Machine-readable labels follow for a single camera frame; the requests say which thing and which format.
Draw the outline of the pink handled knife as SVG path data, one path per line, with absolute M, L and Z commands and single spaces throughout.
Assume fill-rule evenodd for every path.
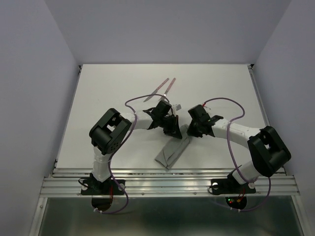
M 169 78 L 166 78 L 143 102 L 150 100 L 168 81 Z

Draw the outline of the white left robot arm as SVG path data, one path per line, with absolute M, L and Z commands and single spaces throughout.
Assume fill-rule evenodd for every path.
M 120 148 L 126 134 L 132 130 L 151 130 L 160 127 L 165 135 L 181 139 L 179 117 L 176 114 L 180 109 L 180 105 L 171 105 L 165 100 L 159 101 L 153 108 L 135 113 L 122 114 L 114 108 L 109 109 L 89 132 L 94 146 L 91 172 L 94 178 L 93 189 L 99 194 L 109 190 L 110 156 Z

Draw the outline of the grey cloth napkin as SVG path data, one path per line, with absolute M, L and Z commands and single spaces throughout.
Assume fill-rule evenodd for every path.
M 180 158 L 187 146 L 190 144 L 190 137 L 187 134 L 188 125 L 180 127 L 182 139 L 171 138 L 155 157 L 155 161 L 164 168 L 170 170 Z

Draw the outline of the pink handled fork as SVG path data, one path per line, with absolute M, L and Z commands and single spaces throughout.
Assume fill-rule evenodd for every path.
M 166 78 L 160 85 L 159 85 L 159 89 L 162 88 L 167 82 L 169 81 L 169 78 Z M 170 84 L 168 85 L 166 91 L 164 92 L 163 96 L 159 99 L 159 101 L 164 100 L 166 95 L 168 94 L 168 92 L 170 91 L 171 87 L 173 86 L 174 82 L 176 81 L 176 78 L 173 78 L 172 81 L 170 82 Z

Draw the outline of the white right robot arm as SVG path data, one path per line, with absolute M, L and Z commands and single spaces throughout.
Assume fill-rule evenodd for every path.
M 247 148 L 251 161 L 238 166 L 226 180 L 227 188 L 237 192 L 244 183 L 251 182 L 260 176 L 271 177 L 291 159 L 291 153 L 283 140 L 271 126 L 252 128 L 228 121 L 222 116 L 210 116 L 210 110 L 197 105 L 188 113 L 191 117 L 187 134 L 202 138 L 209 135 L 226 139 L 230 154 L 231 142 Z

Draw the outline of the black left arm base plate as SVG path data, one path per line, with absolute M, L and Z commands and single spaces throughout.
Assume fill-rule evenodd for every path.
M 105 182 L 97 181 L 94 178 L 80 178 L 78 183 L 81 185 L 81 195 L 83 196 L 121 196 L 124 195 L 122 189 L 110 178 Z

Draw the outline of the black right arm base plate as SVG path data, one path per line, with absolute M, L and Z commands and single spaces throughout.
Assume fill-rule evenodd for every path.
M 255 188 L 250 188 L 248 184 L 239 184 L 236 180 L 229 178 L 215 178 L 211 180 L 208 192 L 212 195 L 232 195 L 232 194 L 254 194 Z

